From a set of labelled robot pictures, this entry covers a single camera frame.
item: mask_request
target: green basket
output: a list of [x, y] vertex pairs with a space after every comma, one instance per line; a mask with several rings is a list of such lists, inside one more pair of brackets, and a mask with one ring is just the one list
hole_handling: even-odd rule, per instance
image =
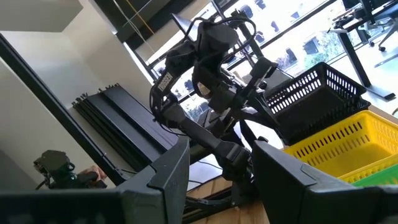
[[398, 184], [398, 165], [394, 165], [353, 183], [355, 187], [387, 184]]

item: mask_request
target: cable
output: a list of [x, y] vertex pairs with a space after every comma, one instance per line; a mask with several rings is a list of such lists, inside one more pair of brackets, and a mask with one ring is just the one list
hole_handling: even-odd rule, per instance
[[121, 7], [119, 6], [119, 4], [113, 0], [113, 3], [116, 5], [116, 7], [119, 9], [120, 13], [124, 16], [124, 18], [127, 20], [127, 23], [130, 24], [130, 26], [132, 27], [132, 29], [134, 31], [136, 31], [137, 35], [142, 39], [142, 41], [150, 48], [150, 50], [152, 51], [153, 54], [155, 54], [155, 50], [152, 48], [152, 46], [150, 46], [150, 44], [146, 41], [146, 39], [144, 38], [144, 36], [142, 36], [141, 32], [139, 31], [138, 27], [136, 27], [136, 25], [134, 25], [134, 23], [127, 17], [127, 15], [123, 12], [123, 10], [121, 9]]
[[188, 180], [188, 182], [197, 183], [197, 184], [203, 184], [202, 182], [195, 181], [195, 180]]
[[[253, 56], [253, 55], [251, 55], [251, 54], [248, 54], [248, 53], [246, 53], [246, 52], [244, 52], [244, 51], [241, 51], [241, 53], [243, 53], [243, 54], [245, 54], [245, 55], [248, 55], [248, 56], [251, 56], [252, 58], [255, 58], [255, 59], [257, 59], [258, 60], [258, 58], [257, 57], [255, 57], [255, 56]], [[285, 72], [285, 71], [283, 71], [282, 69], [280, 69], [280, 68], [278, 68], [281, 72], [283, 72], [285, 75], [287, 75], [288, 77], [290, 77], [290, 78], [294, 78], [294, 76], [293, 75], [290, 75], [290, 74], [288, 74], [287, 72]]]
[[221, 21], [219, 21], [219, 22], [214, 23], [214, 25], [217, 26], [217, 25], [224, 24], [224, 23], [226, 23], [226, 22], [232, 22], [232, 21], [243, 21], [243, 22], [248, 22], [248, 23], [250, 23], [250, 24], [253, 26], [253, 34], [252, 34], [252, 36], [250, 36], [250, 38], [249, 38], [248, 40], [245, 41], [245, 43], [242, 44], [242, 46], [238, 47], [237, 49], [235, 49], [234, 51], [232, 51], [230, 54], [227, 54], [227, 55], [222, 59], [222, 61], [221, 61], [220, 64], [218, 65], [218, 70], [221, 70], [222, 64], [223, 64], [227, 59], [229, 59], [230, 57], [232, 57], [232, 56], [235, 55], [236, 53], [242, 51], [242, 50], [243, 50], [251, 41], [253, 41], [254, 38], [256, 37], [256, 33], [257, 33], [256, 25], [255, 25], [255, 23], [254, 23], [252, 20], [250, 20], [249, 18], [246, 18], [246, 17], [229, 17], [229, 18], [226, 18], [226, 19], [223, 19], [223, 20], [221, 20]]
[[155, 34], [155, 32], [148, 26], [148, 24], [145, 22], [145, 20], [140, 16], [140, 14], [137, 12], [137, 10], [132, 6], [129, 0], [126, 0], [126, 2], [130, 5], [131, 9], [137, 14], [138, 18], [141, 19], [141, 21], [144, 23], [144, 25], [149, 29], [149, 31], [152, 34]]
[[126, 169], [120, 169], [121, 171], [124, 171], [124, 172], [128, 172], [128, 173], [130, 173], [130, 174], [138, 174], [138, 172], [136, 172], [136, 171], [132, 171], [132, 170], [126, 170]]
[[252, 58], [255, 58], [255, 59], [259, 60], [259, 58], [257, 58], [256, 56], [251, 55], [251, 54], [248, 54], [248, 53], [246, 53], [246, 52], [243, 51], [243, 50], [241, 50], [241, 53], [244, 54], [244, 55], [247, 55], [247, 56], [250, 56], [250, 57], [252, 57]]
[[202, 162], [202, 161], [198, 161], [199, 163], [202, 163], [202, 164], [207, 164], [207, 165], [210, 165], [210, 166], [212, 166], [212, 167], [215, 167], [215, 168], [217, 168], [217, 169], [220, 169], [220, 170], [222, 170], [223, 168], [221, 168], [221, 167], [218, 167], [218, 166], [216, 166], [216, 165], [213, 165], [213, 164], [211, 164], [211, 163], [209, 163], [209, 162]]
[[195, 22], [196, 21], [208, 21], [207, 19], [204, 19], [204, 18], [202, 18], [202, 17], [196, 17], [196, 18], [194, 18], [193, 20], [192, 20], [192, 22], [191, 22], [191, 24], [189, 24], [189, 27], [188, 27], [188, 29], [187, 29], [187, 31], [185, 32], [185, 35], [184, 35], [184, 39], [186, 39], [187, 37], [188, 37], [188, 34], [191, 32], [191, 29], [192, 29], [192, 27], [193, 27], [193, 25], [195, 24]]
[[187, 136], [186, 134], [180, 134], [180, 133], [176, 133], [176, 132], [173, 132], [173, 131], [169, 131], [169, 130], [167, 130], [167, 129], [165, 128], [165, 126], [164, 126], [163, 124], [160, 124], [160, 127], [161, 127], [163, 130], [167, 131], [168, 133], [172, 133], [172, 134], [175, 134], [175, 135], [178, 135], [178, 136]]
[[47, 181], [48, 181], [47, 179], [43, 180], [43, 181], [35, 188], [35, 190], [39, 190]]

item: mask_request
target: chair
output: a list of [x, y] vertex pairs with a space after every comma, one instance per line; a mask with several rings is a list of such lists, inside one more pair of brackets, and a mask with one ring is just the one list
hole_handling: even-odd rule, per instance
[[377, 15], [374, 17], [375, 21], [381, 21], [387, 18], [390, 18], [390, 28], [387, 31], [386, 36], [380, 41], [379, 43], [379, 50], [381, 52], [385, 51], [386, 48], [382, 47], [382, 44], [396, 31], [398, 32], [398, 1], [395, 1], [391, 4], [395, 4], [395, 6], [392, 6], [390, 9], [384, 11], [380, 15]]
[[[371, 10], [376, 9], [377, 7], [382, 6], [385, 4], [387, 1], [386, 0], [370, 0], [369, 1], [369, 6], [371, 6]], [[398, 1], [394, 1], [391, 4], [395, 4], [395, 6], [392, 6], [390, 9], [384, 11], [383, 13], [375, 16], [373, 19], [375, 21], [374, 24], [371, 23], [371, 21], [365, 23], [359, 29], [369, 31], [371, 29], [377, 29], [378, 27], [388, 27], [388, 31], [386, 36], [380, 41], [379, 43], [379, 50], [381, 52], [385, 51], [386, 48], [382, 46], [382, 44], [395, 32], [398, 31], [398, 23], [396, 19], [398, 19]], [[370, 46], [374, 46], [374, 43], [369, 41]]]

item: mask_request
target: hand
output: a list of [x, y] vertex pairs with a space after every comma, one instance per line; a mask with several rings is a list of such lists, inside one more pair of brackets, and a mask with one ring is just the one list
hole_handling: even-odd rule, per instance
[[99, 180], [104, 180], [104, 179], [107, 178], [107, 176], [106, 176], [106, 174], [104, 173], [104, 171], [101, 170], [101, 168], [100, 168], [99, 166], [97, 166], [97, 165], [93, 165], [93, 166], [91, 166], [90, 168], [87, 168], [87, 169], [81, 171], [80, 174], [87, 174], [87, 173], [89, 173], [89, 172], [96, 172], [96, 173], [97, 173], [98, 177], [97, 177], [97, 179], [95, 180], [95, 182], [97, 182], [97, 181], [99, 181]]

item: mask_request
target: black panel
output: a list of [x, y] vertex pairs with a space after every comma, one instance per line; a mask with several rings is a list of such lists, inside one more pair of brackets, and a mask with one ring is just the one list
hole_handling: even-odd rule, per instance
[[76, 110], [136, 171], [154, 162], [177, 142], [152, 114], [121, 86], [77, 99]]

